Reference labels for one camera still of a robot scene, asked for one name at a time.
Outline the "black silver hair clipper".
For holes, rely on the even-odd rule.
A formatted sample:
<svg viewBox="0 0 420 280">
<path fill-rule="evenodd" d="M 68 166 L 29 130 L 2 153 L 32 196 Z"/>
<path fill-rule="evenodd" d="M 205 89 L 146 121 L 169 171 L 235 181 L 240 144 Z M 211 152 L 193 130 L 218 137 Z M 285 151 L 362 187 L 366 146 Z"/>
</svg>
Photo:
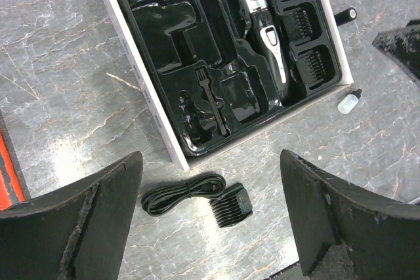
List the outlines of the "black silver hair clipper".
<svg viewBox="0 0 420 280">
<path fill-rule="evenodd" d="M 241 0 L 251 20 L 250 38 L 254 50 L 264 56 L 282 104 L 291 99 L 291 76 L 284 66 L 282 44 L 266 0 Z"/>
</svg>

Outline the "white clipper kit box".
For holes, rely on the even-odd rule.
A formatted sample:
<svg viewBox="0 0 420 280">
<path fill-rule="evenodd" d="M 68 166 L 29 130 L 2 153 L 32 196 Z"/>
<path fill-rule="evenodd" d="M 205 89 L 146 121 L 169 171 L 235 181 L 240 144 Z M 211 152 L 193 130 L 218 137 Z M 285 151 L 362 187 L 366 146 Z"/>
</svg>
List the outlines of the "white clipper kit box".
<svg viewBox="0 0 420 280">
<path fill-rule="evenodd" d="M 353 82 L 329 0 L 266 0 L 291 76 L 282 104 L 266 58 L 254 50 L 241 0 L 104 0 L 172 161 L 201 165 Z M 318 37 L 290 41 L 283 18 L 306 9 Z M 335 76 L 309 89 L 298 55 L 325 45 Z M 205 67 L 228 136 L 223 136 L 195 69 Z"/>
</svg>

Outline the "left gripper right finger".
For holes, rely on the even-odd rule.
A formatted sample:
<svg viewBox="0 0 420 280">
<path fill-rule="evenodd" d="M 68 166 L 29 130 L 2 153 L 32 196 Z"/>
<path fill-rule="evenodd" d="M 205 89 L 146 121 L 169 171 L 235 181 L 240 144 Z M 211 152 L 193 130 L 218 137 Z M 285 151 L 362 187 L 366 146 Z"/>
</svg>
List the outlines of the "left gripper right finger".
<svg viewBox="0 0 420 280">
<path fill-rule="evenodd" d="M 280 170 L 304 276 L 419 278 L 419 206 L 354 185 L 290 150 L 281 152 Z"/>
</svg>

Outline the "small clear oil bottle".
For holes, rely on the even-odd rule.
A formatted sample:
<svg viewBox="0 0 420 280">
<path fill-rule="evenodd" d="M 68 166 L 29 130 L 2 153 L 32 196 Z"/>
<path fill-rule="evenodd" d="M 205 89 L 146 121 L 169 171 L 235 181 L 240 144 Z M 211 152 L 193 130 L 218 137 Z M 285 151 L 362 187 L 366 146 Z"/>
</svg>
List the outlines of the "small clear oil bottle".
<svg viewBox="0 0 420 280">
<path fill-rule="evenodd" d="M 359 102 L 361 94 L 362 94 L 362 89 L 358 89 L 346 95 L 337 106 L 337 109 L 339 110 L 339 112 L 342 114 L 350 113 Z"/>
</svg>

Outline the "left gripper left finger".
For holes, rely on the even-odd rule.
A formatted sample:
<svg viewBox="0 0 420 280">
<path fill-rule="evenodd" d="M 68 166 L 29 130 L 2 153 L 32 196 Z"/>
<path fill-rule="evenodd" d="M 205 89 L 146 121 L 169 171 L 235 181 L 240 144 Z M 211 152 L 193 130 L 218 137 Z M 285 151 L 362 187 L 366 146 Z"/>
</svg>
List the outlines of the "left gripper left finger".
<svg viewBox="0 0 420 280">
<path fill-rule="evenodd" d="M 117 279 L 142 171 L 134 151 L 1 211 L 1 278 Z"/>
</svg>

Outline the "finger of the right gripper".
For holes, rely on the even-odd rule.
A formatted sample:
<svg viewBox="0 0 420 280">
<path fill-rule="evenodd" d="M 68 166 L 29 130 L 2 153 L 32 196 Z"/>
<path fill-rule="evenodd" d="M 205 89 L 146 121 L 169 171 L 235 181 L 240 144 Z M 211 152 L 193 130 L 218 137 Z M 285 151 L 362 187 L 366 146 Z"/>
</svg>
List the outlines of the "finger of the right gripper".
<svg viewBox="0 0 420 280">
<path fill-rule="evenodd" d="M 419 19 L 404 28 L 378 33 L 372 45 L 390 58 L 413 80 L 419 80 Z"/>
</svg>

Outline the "black cylindrical battery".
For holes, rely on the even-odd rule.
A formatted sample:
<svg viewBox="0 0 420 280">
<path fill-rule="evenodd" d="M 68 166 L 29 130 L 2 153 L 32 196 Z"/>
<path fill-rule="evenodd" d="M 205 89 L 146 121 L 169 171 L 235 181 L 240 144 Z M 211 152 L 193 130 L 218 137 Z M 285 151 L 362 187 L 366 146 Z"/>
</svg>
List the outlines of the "black cylindrical battery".
<svg viewBox="0 0 420 280">
<path fill-rule="evenodd" d="M 334 14 L 336 25 L 343 26 L 347 23 L 354 21 L 357 18 L 357 11 L 354 7 L 349 7 L 341 12 Z"/>
</svg>

